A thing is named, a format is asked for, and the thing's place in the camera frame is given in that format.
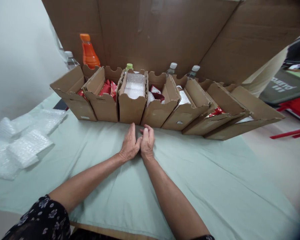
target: orange bottle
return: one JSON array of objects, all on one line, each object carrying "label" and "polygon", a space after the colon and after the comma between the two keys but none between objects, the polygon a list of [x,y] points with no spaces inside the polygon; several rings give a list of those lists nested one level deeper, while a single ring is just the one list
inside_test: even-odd
[{"label": "orange bottle", "polygon": [[94,69],[95,66],[100,66],[100,61],[96,55],[93,46],[90,42],[90,35],[86,33],[80,33],[83,48],[83,64],[87,64],[90,69]]}]

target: orange bottle cap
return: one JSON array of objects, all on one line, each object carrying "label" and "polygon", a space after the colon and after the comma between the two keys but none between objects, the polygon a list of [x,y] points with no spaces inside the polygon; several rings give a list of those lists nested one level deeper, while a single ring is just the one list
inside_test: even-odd
[{"label": "orange bottle cap", "polygon": [[90,35],[87,33],[80,33],[80,38],[82,41],[90,42]]}]

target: floral sleeve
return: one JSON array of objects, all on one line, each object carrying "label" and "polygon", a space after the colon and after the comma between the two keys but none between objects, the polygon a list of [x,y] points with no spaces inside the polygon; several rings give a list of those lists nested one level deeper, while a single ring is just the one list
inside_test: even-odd
[{"label": "floral sleeve", "polygon": [[69,239],[70,222],[65,208],[50,199],[49,195],[39,200],[26,212],[3,237],[12,239]]}]

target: green bottle cap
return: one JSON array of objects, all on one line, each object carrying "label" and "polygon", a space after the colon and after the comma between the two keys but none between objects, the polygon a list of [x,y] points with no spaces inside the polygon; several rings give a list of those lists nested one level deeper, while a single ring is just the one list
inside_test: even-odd
[{"label": "green bottle cap", "polygon": [[127,63],[126,69],[127,69],[127,70],[128,70],[128,69],[132,69],[132,70],[133,70],[133,65],[132,65],[132,63]]}]

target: forearm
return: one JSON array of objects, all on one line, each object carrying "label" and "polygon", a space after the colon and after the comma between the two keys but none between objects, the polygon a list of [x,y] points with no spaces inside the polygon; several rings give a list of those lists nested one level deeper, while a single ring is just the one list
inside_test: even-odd
[{"label": "forearm", "polygon": [[52,200],[61,203],[70,213],[105,178],[125,162],[126,160],[120,154],[115,154],[108,160],[73,176],[49,193],[49,196]]},{"label": "forearm", "polygon": [[144,158],[161,210],[176,239],[193,239],[210,234],[188,199],[167,176],[159,163]]}]

